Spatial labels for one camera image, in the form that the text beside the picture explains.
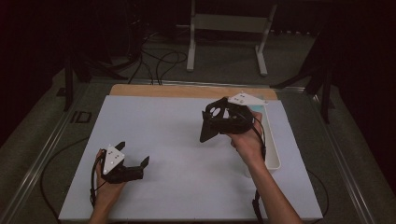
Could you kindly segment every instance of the person's right hand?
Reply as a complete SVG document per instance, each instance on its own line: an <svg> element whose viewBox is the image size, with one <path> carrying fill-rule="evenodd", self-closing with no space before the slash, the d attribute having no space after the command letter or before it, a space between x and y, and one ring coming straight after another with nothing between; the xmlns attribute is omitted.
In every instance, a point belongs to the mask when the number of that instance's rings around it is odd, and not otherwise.
<svg viewBox="0 0 396 224"><path fill-rule="evenodd" d="M262 135L262 126L260 122L262 121L262 113L251 111L254 116L254 127ZM245 133L226 133L231 137L231 145L235 147L241 156L244 163L249 166L257 163L264 163L262 158L262 140L259 136L250 129Z"/></svg>

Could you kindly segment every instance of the white triangular marker plate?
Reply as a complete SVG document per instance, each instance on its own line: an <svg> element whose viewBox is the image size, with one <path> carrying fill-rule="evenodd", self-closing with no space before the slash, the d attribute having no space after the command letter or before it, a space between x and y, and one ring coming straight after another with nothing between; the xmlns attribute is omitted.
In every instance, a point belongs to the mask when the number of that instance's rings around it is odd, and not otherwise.
<svg viewBox="0 0 396 224"><path fill-rule="evenodd" d="M118 151L116 148L109 146L106 152L105 166L103 168L103 174L106 175L108 172L114 169L122 160L125 155Z"/></svg>
<svg viewBox="0 0 396 224"><path fill-rule="evenodd" d="M228 102L235 105L267 105L267 102L244 92L229 97Z"/></svg>

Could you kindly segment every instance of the dark background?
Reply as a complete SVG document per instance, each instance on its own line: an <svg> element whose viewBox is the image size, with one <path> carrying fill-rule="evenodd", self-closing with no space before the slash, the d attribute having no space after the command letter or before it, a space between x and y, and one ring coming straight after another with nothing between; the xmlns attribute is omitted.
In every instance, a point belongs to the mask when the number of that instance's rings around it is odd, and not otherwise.
<svg viewBox="0 0 396 224"><path fill-rule="evenodd" d="M123 1L65 2L6 0L0 3L0 144L51 86L52 77L64 68L66 51L82 50L104 61L123 53L125 43L116 44L111 39L111 34L126 34ZM176 24L190 22L190 1L131 2L141 4L141 10L136 13L148 28L170 37L176 36ZM268 3L252 0L244 1L242 6L236 0L197 2L197 11L202 12L216 10L214 3L221 4L218 13L224 14L260 16L269 10ZM336 13L338 20L327 24L334 9L343 13ZM329 46L341 36L343 44L335 55L332 84L339 88L394 191L395 15L391 1L384 0L284 1L277 9L272 27L277 35L287 31L318 35L320 51L306 59L313 64L331 54Z"/></svg>

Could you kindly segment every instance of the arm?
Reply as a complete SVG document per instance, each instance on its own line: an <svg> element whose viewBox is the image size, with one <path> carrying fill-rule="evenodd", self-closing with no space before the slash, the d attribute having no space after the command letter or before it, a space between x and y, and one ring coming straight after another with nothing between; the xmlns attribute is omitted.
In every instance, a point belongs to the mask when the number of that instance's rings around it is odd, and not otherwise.
<svg viewBox="0 0 396 224"><path fill-rule="evenodd" d="M262 120L262 114L252 111L256 118L254 126L262 134L262 128L257 120ZM268 172L262 159L261 141L253 130L242 134L228 134L232 146L236 148L247 168L265 207L270 223L303 223L280 190L279 186Z"/></svg>
<svg viewBox="0 0 396 224"><path fill-rule="evenodd" d="M99 157L102 154L102 150L99 150L96 157ZM105 180L101 177L101 165L98 163L96 165L96 186L102 186L97 190L96 195L96 204L93 208L93 212L91 214L90 224L106 224L108 214L111 211L113 205L117 202L117 199L120 197L123 187L126 182L121 184L109 184L105 183Z"/></svg>

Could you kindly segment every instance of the gray carpet floor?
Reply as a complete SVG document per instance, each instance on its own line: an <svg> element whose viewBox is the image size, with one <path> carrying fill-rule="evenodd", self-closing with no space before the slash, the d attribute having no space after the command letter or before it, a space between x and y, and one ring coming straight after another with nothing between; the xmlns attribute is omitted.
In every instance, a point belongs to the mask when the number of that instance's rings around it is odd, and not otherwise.
<svg viewBox="0 0 396 224"><path fill-rule="evenodd" d="M194 71L187 72L185 62L177 63L163 76L162 82L164 85L248 85L265 88L297 75L315 38L304 35L270 35L264 50L268 77L259 75L254 54L257 41L251 40L251 36L248 41L227 38L216 41L201 40L197 43ZM183 36L176 40L153 36L144 48L145 52L161 58L169 52L166 49L187 53L188 44L188 40ZM177 60L177 56L170 55L165 60L174 61ZM141 66L131 83L149 84L150 77L153 77L153 83L157 84L155 70L158 59L144 53L143 62L147 66ZM138 63L120 71L120 74L131 77L137 66ZM170 66L172 64L161 63L159 74ZM64 71L54 77L52 88L1 148L2 216L9 214L8 206L15 204L18 199L19 203L11 223L56 223L40 192L40 179L38 176L29 176L36 167L35 160L46 156L49 158L50 155L59 152L50 161L43 175L44 192L54 210L59 213L102 102L113 84L127 82L128 80L116 81L100 74L93 77L91 83L76 81L77 100L70 112L65 113L64 98L56 96L59 88L64 86ZM306 82L307 79L301 80L293 84L296 88L277 91L277 95L287 111L319 206L324 213L324 218L319 223L394 223L395 195L380 173L370 149L337 89L332 87L332 108L329 111L331 123L325 124L318 115L315 98L300 91ZM92 113L91 121L70 122L75 111ZM42 174L47 161L48 159L41 169L37 169L38 174ZM348 175L352 175L352 186L357 190L349 187L350 179L346 178ZM20 186L26 186L27 183L22 183L26 179L30 180L31 187L25 188L24 197L19 198L16 193L19 192ZM354 192L359 193L358 196L363 198L363 203L356 204L357 195ZM362 204L367 207L368 214L361 214Z"/></svg>

